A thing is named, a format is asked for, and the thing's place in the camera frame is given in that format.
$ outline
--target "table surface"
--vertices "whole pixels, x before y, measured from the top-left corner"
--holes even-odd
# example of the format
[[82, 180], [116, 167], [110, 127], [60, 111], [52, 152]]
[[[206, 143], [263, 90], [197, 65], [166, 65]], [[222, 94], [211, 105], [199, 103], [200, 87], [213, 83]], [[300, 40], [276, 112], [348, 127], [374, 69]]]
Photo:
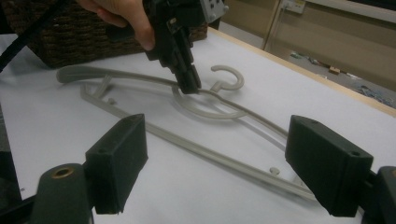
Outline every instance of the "table surface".
[[[0, 36], [0, 49], [14, 37]], [[394, 109], [214, 30], [194, 43], [192, 53], [203, 89], [217, 80], [233, 83], [228, 73], [210, 71], [213, 65], [229, 65], [243, 74], [245, 86], [220, 91], [225, 99], [284, 130], [291, 115], [316, 119], [374, 155], [374, 171], [394, 165]], [[87, 65], [175, 80], [145, 54]], [[24, 49], [0, 77], [0, 102], [22, 198], [35, 194], [38, 178], [48, 169], [83, 163], [85, 151], [119, 120], [80, 99], [80, 86], [95, 87], [98, 80], [64, 85], [56, 80], [56, 72]], [[253, 120], [195, 116], [176, 103], [169, 87], [158, 84], [117, 79], [112, 86], [106, 98], [114, 98], [129, 113], [144, 113], [146, 121], [191, 141], [263, 171], [276, 167], [281, 177], [294, 178], [283, 151], [263, 138], [267, 131]], [[224, 110], [203, 95], [187, 98]], [[244, 178], [149, 133], [148, 157], [124, 212], [95, 215], [95, 223], [360, 223], [359, 214], [330, 217], [316, 202]]]

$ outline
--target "wicker basket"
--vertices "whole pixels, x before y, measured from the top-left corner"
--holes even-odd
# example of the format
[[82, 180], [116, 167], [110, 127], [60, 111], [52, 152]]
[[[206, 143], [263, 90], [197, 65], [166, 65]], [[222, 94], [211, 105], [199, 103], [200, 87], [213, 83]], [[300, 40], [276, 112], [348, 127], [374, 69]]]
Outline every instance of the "wicker basket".
[[[1, 0], [9, 26], [20, 35], [56, 0]], [[142, 52], [134, 39], [112, 43], [105, 29], [107, 23], [75, 1], [64, 13], [33, 39], [28, 47], [49, 67], [86, 63], [119, 55]], [[206, 38], [207, 25], [191, 28], [192, 40]]]

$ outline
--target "gray plastic hanger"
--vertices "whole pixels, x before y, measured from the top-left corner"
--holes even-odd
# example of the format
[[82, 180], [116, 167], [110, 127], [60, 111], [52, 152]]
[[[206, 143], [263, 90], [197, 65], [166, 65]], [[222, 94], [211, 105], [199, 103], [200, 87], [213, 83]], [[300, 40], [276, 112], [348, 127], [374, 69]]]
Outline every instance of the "gray plastic hanger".
[[[212, 113], [203, 111], [201, 109], [198, 109], [196, 107], [193, 107], [193, 105], [190, 105], [189, 103], [187, 103], [185, 99], [182, 99], [182, 97], [178, 91], [177, 83], [174, 81], [164, 79], [164, 78], [149, 77], [149, 76], [140, 75], [140, 74], [126, 73], [126, 72], [121, 72], [121, 71], [102, 69], [102, 68], [94, 68], [94, 67], [81, 66], [81, 65], [66, 66], [66, 67], [60, 69], [57, 73], [57, 78], [62, 83], [68, 83], [68, 82], [73, 82], [73, 81], [83, 80], [83, 79], [88, 79], [88, 78], [102, 77], [103, 78], [102, 83], [99, 86], [99, 88], [96, 89], [96, 91], [94, 93], [90, 92], [89, 87], [87, 85], [82, 85], [81, 89], [80, 89], [81, 98], [87, 102], [90, 102], [93, 105], [98, 106], [99, 108], [104, 109], [108, 113], [111, 113], [114, 116], [119, 117], [120, 119], [130, 116], [130, 114], [115, 107], [114, 105], [111, 104], [111, 102], [105, 102], [102, 100], [102, 97], [105, 94], [105, 90], [107, 89], [108, 84], [110, 83], [111, 78], [113, 78], [113, 77], [139, 79], [139, 80], [143, 80], [143, 81], [154, 82], [154, 83], [158, 83], [158, 84], [171, 86], [172, 90], [173, 90], [173, 94], [177, 99], [177, 102], [179, 102], [180, 105], [182, 105], [184, 108], [188, 109], [189, 111], [191, 111], [194, 114], [197, 114], [199, 116], [204, 116], [207, 118], [212, 118], [212, 119], [235, 119], [235, 118], [241, 118], [243, 116], [249, 116], [249, 117], [253, 118], [254, 120], [258, 121], [260, 124], [264, 125], [265, 127], [269, 128], [270, 130], [272, 130], [274, 133], [279, 134], [280, 136], [284, 137], [285, 139], [287, 138], [287, 135], [288, 135], [287, 132], [285, 132], [278, 126], [276, 126], [274, 123], [270, 122], [267, 119], [264, 119], [263, 117], [242, 107], [241, 105], [238, 105], [238, 104], [235, 104], [233, 102], [223, 99], [221, 96], [219, 96], [217, 94], [217, 92], [220, 90], [232, 91], [232, 90], [240, 89], [244, 85], [244, 79], [243, 79], [243, 76], [239, 72], [232, 69], [231, 67], [224, 66], [224, 65], [214, 66], [214, 67], [212, 67], [212, 70], [213, 71], [226, 70], [226, 71], [234, 74], [237, 77], [237, 81], [235, 84], [229, 84], [226, 82], [218, 81], [210, 89], [210, 91], [199, 90], [199, 93], [207, 94], [207, 95], [217, 98], [218, 100], [220, 100], [220, 102], [222, 104], [227, 105], [230, 108], [234, 109], [235, 110], [234, 113], [212, 114]], [[302, 183], [300, 181], [300, 179], [298, 177], [295, 178], [296, 182], [289, 182], [288, 180], [285, 180], [285, 179], [277, 176], [279, 174], [279, 171], [274, 167], [271, 168], [270, 173], [264, 172], [262, 170], [254, 168], [252, 166], [249, 166], [245, 163], [242, 163], [240, 161], [237, 161], [232, 158], [226, 157], [222, 154], [219, 154], [218, 152], [216, 152], [214, 150], [211, 150], [207, 147], [203, 147], [203, 146], [201, 146], [197, 143], [194, 143], [186, 138], [183, 138], [177, 134], [168, 132], [161, 127], [150, 124], [149, 122], [146, 122], [146, 130], [147, 130], [147, 132], [152, 133], [156, 136], [159, 136], [162, 139], [167, 140], [167, 141], [169, 141], [183, 149], [186, 149], [190, 152], [200, 155], [208, 160], [215, 161], [215, 162], [217, 162], [225, 167], [228, 167], [232, 170], [235, 170], [243, 175], [247, 175], [247, 176], [254, 178], [256, 180], [271, 184], [271, 185], [276, 186], [280, 189], [283, 189], [287, 192], [291, 192], [291, 193], [297, 194], [299, 196], [302, 196], [306, 199], [313, 200], [313, 201], [316, 200], [312, 191], [310, 191], [304, 185], [304, 183]], [[282, 143], [278, 142], [278, 144], [276, 144], [276, 145], [280, 149], [284, 150], [284, 145]]]

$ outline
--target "finger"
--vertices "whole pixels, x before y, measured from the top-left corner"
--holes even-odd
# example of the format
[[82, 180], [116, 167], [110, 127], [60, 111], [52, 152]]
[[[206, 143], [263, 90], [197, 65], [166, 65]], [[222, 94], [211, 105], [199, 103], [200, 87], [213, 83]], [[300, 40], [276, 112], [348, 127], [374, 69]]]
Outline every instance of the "finger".
[[141, 0], [128, 1], [120, 8], [120, 15], [134, 27], [134, 38], [145, 50], [151, 50], [155, 45], [154, 30], [143, 8]]
[[126, 21], [123, 17], [115, 15], [104, 8], [99, 7], [96, 11], [96, 14], [103, 21], [113, 24], [118, 27], [125, 27], [128, 25], [128, 21]]

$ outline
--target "human hand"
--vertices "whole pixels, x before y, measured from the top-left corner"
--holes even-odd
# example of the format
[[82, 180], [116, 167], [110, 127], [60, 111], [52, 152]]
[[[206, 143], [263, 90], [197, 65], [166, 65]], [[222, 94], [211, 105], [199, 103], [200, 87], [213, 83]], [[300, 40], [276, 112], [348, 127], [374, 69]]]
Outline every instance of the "human hand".
[[145, 50], [151, 50], [155, 45], [152, 29], [143, 0], [77, 0], [86, 10], [94, 12], [103, 21], [119, 27], [129, 24], [134, 27], [134, 38]]

